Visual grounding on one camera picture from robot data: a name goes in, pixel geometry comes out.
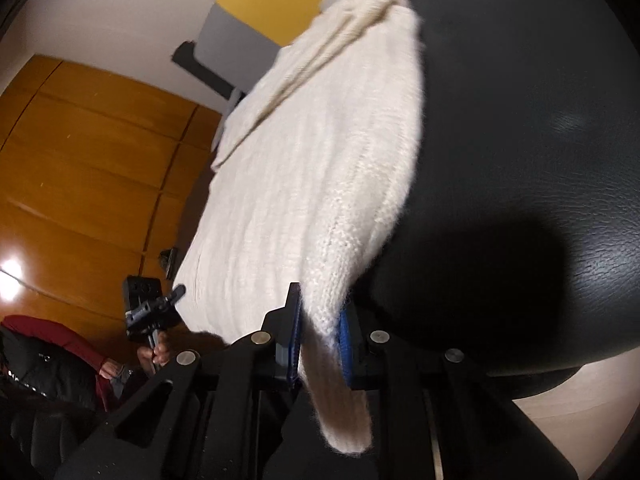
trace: white cloth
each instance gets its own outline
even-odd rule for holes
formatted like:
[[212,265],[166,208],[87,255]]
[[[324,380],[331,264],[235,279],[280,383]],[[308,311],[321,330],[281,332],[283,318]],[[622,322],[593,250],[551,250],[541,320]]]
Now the white cloth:
[[414,174],[422,88],[408,0],[340,0],[284,48],[228,118],[175,283],[190,330],[232,342],[300,282],[302,363],[324,436],[370,446],[363,392],[335,343],[348,288],[393,229]]

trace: black leather chair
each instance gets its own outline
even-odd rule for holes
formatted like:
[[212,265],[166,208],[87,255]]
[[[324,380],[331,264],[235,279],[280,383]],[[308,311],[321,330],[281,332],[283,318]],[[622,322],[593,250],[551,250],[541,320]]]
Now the black leather chair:
[[[513,397],[640,345],[634,3],[412,0],[425,45],[417,174],[353,297],[405,339],[463,349]],[[182,249],[211,178],[205,168],[188,199]],[[634,467],[639,420],[594,478]]]

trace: black metal frame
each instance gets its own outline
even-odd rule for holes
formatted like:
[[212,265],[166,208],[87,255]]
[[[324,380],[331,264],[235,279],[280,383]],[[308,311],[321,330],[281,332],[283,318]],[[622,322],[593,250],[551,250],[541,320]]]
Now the black metal frame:
[[[460,351],[417,349],[349,304],[352,389],[380,391],[380,478],[435,479],[435,428],[447,480],[575,479],[538,428]],[[183,352],[114,413],[58,471],[58,480],[258,479],[260,403],[296,397],[302,332],[298,284],[262,331],[200,358]]]
[[196,44],[194,41],[183,42],[177,49],[175,49],[171,61],[185,69],[195,78],[202,81],[209,88],[222,95],[223,98],[229,100],[231,98],[231,92],[234,90],[234,86],[228,81],[222,79],[215,72],[209,70],[203,64],[199,63],[193,55],[195,47]]

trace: person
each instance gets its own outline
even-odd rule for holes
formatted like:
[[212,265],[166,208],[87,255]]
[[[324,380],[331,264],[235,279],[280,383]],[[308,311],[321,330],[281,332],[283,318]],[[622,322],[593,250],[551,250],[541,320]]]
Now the person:
[[[52,479],[104,420],[170,360],[167,334],[139,348],[139,367],[105,356],[54,321],[6,316],[0,322],[0,478]],[[14,470],[4,466],[11,464]]]
[[0,322],[3,375],[46,399],[96,412],[117,408],[153,373],[152,362],[165,365],[169,358],[165,332],[159,334],[154,350],[138,349],[143,374],[139,368],[101,354],[61,323],[30,316],[6,316]]

